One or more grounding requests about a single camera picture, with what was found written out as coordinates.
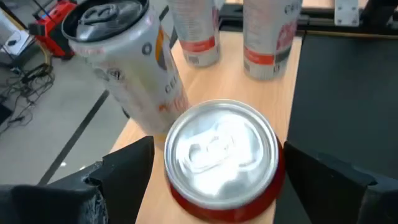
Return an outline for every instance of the floor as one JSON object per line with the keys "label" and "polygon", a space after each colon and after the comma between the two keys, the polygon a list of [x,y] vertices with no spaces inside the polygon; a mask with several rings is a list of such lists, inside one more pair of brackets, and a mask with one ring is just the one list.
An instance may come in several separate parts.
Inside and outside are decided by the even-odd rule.
{"label": "floor", "polygon": [[[19,7],[12,9],[13,13],[25,24],[32,22],[35,4],[14,2]],[[216,0],[219,7],[223,2]],[[152,0],[151,4],[158,13],[167,5],[166,0]],[[166,14],[162,25],[170,36],[174,25],[171,13]],[[43,55],[37,54],[25,68],[42,61]],[[53,66],[54,85],[32,109],[33,120],[27,126],[11,128],[0,135],[0,184],[38,184],[104,91],[91,68],[78,57],[67,62],[55,58]],[[0,82],[10,76],[10,72],[1,70]],[[13,103],[11,99],[5,105],[11,107]],[[126,122],[118,103],[112,96],[107,97],[49,182],[101,160]]]}

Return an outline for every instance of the table surface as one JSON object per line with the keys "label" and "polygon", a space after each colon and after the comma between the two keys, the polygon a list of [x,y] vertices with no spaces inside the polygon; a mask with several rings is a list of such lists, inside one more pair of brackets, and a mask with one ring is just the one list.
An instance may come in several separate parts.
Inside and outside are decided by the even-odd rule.
{"label": "table surface", "polygon": [[[367,0],[360,0],[364,6]],[[303,7],[333,7],[330,0],[304,0]],[[258,81],[243,72],[243,35],[220,32],[221,60],[208,68],[193,68],[183,57],[178,41],[172,48],[191,105],[217,98],[229,98],[249,104],[271,123],[282,142],[286,140],[290,111],[299,65],[302,40],[295,37],[285,75],[271,81]],[[144,137],[141,128],[129,120],[113,146],[114,152]],[[275,202],[254,223],[272,223]],[[189,214],[173,200],[164,175],[163,150],[155,151],[154,166],[138,214],[137,223],[204,223]]]}

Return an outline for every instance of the aluminum can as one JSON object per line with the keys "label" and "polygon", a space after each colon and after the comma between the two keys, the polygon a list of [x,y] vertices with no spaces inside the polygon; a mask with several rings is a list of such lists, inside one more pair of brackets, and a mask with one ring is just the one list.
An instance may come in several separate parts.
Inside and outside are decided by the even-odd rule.
{"label": "aluminum can", "polygon": [[164,159],[174,199],[208,222],[256,218],[284,181],[282,146],[268,120],[233,100],[207,101],[181,115]]}
{"label": "aluminum can", "polygon": [[147,134],[165,138],[188,101],[157,13],[148,0],[98,4],[73,10],[63,34],[126,113]]}
{"label": "aluminum can", "polygon": [[285,73],[302,0],[244,0],[244,71],[260,80]]}
{"label": "aluminum can", "polygon": [[218,9],[214,0],[168,0],[185,60],[206,67],[220,58]]}

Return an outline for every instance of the can lid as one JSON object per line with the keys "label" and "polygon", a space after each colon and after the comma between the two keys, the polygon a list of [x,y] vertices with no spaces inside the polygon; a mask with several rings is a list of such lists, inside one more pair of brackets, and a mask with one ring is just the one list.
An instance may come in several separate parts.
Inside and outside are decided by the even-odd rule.
{"label": "can lid", "polygon": [[63,21],[63,35],[77,42],[108,39],[133,26],[149,7],[149,0],[105,2],[87,0],[78,5]]}
{"label": "can lid", "polygon": [[241,207],[262,194],[278,158],[268,120],[233,100],[190,108],[174,122],[165,144],[170,183],[191,203],[214,210]]}

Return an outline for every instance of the can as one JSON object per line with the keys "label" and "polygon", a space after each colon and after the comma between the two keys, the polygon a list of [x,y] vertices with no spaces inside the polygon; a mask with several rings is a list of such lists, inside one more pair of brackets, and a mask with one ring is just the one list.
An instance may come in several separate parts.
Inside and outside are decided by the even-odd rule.
{"label": "can", "polygon": [[220,58],[218,9],[214,0],[168,0],[185,60],[206,67]]}
{"label": "can", "polygon": [[62,31],[126,113],[147,134],[165,139],[188,101],[149,1],[85,1],[65,18]]}
{"label": "can", "polygon": [[284,181],[282,146],[268,120],[233,100],[207,101],[181,115],[164,159],[174,199],[208,222],[256,218]]}
{"label": "can", "polygon": [[244,0],[244,71],[260,80],[285,73],[302,0]]}

